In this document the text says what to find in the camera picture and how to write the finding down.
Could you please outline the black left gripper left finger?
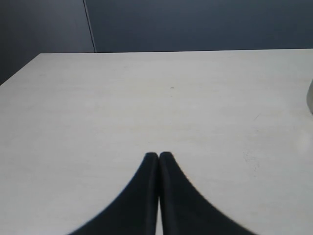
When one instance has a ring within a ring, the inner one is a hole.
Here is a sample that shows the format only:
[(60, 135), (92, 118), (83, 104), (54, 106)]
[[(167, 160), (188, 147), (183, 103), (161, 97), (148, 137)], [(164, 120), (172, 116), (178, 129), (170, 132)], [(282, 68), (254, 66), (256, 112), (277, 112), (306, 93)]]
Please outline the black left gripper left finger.
[(73, 235), (154, 235), (159, 196), (158, 155), (145, 154), (122, 192)]

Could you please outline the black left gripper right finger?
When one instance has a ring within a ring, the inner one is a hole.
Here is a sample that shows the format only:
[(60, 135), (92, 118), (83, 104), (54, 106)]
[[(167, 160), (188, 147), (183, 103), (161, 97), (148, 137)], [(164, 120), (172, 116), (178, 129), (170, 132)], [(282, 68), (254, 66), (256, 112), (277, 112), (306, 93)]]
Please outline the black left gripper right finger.
[(159, 174), (163, 234), (254, 234), (210, 204), (187, 179), (171, 152), (160, 154)]

